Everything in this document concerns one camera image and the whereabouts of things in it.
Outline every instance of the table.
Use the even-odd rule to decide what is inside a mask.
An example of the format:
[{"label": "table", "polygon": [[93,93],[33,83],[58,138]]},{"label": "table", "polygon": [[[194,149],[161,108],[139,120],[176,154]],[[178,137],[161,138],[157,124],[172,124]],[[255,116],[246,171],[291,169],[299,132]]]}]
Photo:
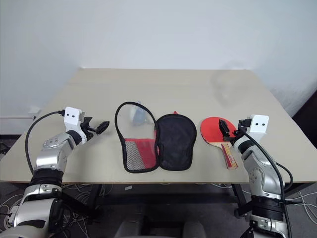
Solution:
[{"label": "table", "polygon": [[[178,111],[196,125],[197,139],[193,163],[186,171],[161,168],[143,173],[128,173],[114,127],[114,113],[125,101],[141,101],[156,119]],[[294,182],[317,181],[317,150],[280,103],[248,70],[152,70],[81,69],[43,109],[42,114],[80,108],[92,116],[93,125],[104,120],[110,126],[100,136],[78,147],[68,158],[63,182],[70,183],[246,183],[248,175],[240,155],[233,151],[239,168],[228,170],[222,151],[207,145],[200,136],[203,119],[224,117],[235,125],[251,114],[269,115],[263,147],[294,176]],[[32,130],[29,151],[32,164],[42,143],[65,131],[63,118],[51,116]],[[29,182],[22,135],[0,161],[0,180]],[[287,173],[281,170],[285,181]]]}]

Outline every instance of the table tennis paddle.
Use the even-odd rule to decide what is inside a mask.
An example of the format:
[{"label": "table tennis paddle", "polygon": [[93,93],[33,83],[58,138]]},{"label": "table tennis paddle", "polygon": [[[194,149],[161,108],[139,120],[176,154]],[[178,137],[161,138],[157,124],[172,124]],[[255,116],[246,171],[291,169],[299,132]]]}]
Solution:
[{"label": "table tennis paddle", "polygon": [[233,132],[236,130],[235,126],[230,121],[218,117],[211,117],[203,120],[200,126],[200,133],[205,142],[222,149],[227,168],[236,169],[238,165],[230,151],[231,143],[223,140],[223,135],[219,129],[219,119],[224,120],[227,123],[230,130],[230,136],[234,136]]}]

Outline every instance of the white wall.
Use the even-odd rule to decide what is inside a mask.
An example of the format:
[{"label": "white wall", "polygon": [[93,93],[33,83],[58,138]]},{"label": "white wall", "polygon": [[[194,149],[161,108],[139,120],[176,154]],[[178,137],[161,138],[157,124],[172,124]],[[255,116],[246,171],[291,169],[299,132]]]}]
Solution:
[{"label": "white wall", "polygon": [[[292,116],[317,90],[317,1],[1,0],[0,115],[44,107],[78,67],[254,71]],[[1,119],[1,134],[30,120]]]}]

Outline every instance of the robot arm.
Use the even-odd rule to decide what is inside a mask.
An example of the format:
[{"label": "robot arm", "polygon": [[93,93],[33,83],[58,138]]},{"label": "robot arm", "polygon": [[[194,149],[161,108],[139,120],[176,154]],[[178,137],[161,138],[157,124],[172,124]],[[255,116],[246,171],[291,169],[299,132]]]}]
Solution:
[{"label": "robot arm", "polygon": [[89,126],[92,118],[84,114],[80,109],[65,109],[66,132],[44,142],[31,182],[19,207],[12,211],[9,222],[14,227],[0,234],[0,238],[47,238],[61,231],[65,209],[61,184],[67,158],[77,146],[94,136],[90,131],[101,134],[109,126],[109,121],[104,121],[92,128]]},{"label": "robot arm", "polygon": [[242,132],[244,130],[259,142],[265,135],[267,124],[268,116],[252,115],[249,119],[240,120],[239,129],[234,132],[235,137],[229,137],[226,122],[219,121],[224,139],[231,141],[233,147],[242,154],[241,158],[249,175],[252,201],[247,204],[247,210],[251,210],[252,214],[250,229],[242,235],[243,238],[288,238],[278,175],[264,153]]}]

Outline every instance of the wooden paddle handle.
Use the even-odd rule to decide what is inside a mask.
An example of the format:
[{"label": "wooden paddle handle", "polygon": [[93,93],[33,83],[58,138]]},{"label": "wooden paddle handle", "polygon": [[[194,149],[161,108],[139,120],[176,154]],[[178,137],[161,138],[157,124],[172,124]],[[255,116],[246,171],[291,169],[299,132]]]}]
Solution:
[{"label": "wooden paddle handle", "polygon": [[227,168],[230,170],[238,168],[237,162],[234,160],[234,157],[230,151],[229,145],[227,143],[222,143],[221,147],[222,147],[224,158],[226,160]]}]

